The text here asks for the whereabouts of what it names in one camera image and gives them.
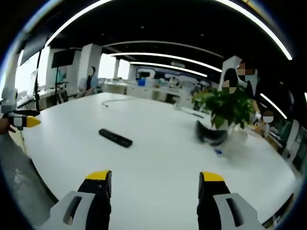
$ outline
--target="blue object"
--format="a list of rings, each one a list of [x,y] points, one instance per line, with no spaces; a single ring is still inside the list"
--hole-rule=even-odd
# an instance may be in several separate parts
[[[217,155],[218,157],[221,157],[222,154],[223,154],[223,152],[222,152],[221,150],[219,150],[219,149],[214,149],[214,151],[215,151],[215,153],[216,153],[216,155]]]
[[[138,80],[138,86],[145,86],[146,80],[145,79],[139,79]]]
[[[56,76],[57,78],[57,83],[62,83],[64,81],[64,74],[58,70],[58,76]]]
[[[92,80],[91,80],[91,88],[96,89],[97,86],[98,86],[98,77],[96,76],[96,74],[93,74]],[[83,88],[86,89],[86,80],[83,83]]]

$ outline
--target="conference table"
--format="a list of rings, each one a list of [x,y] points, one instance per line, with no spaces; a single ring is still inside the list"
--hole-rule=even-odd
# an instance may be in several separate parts
[[[203,115],[202,123],[209,123]],[[200,118],[171,104],[100,93],[48,108],[38,118],[40,125],[23,131],[26,151],[57,199],[78,190],[92,172],[112,171],[111,230],[197,230],[201,171],[221,175],[261,223],[296,186],[289,166],[263,138],[248,135],[230,158],[218,157],[195,137]],[[133,144],[126,149],[109,141],[98,134],[102,128]]]

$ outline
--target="person's hand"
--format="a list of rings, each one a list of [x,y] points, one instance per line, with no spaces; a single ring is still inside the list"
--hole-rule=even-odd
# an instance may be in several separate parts
[[[7,118],[1,118],[0,119],[0,134],[5,133],[7,131],[16,133],[16,131],[10,126],[9,120]]]
[[[261,119],[261,113],[259,113],[259,112],[256,112],[256,114],[255,114],[255,117],[257,118],[257,120],[260,120]]]

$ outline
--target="small blue item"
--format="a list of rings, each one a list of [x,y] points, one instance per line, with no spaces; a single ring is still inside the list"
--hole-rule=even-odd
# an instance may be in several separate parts
[[[216,155],[217,155],[218,157],[221,157],[222,154],[223,154],[223,152],[222,152],[221,150],[219,150],[219,149],[214,149],[214,151],[215,151],[215,153],[216,153]]]
[[[145,79],[139,79],[138,80],[138,86],[145,86],[146,80]]]

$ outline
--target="blue bin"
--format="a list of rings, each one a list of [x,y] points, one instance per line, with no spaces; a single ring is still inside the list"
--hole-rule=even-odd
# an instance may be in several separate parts
[[[145,79],[139,79],[138,86],[145,86],[146,80]]]

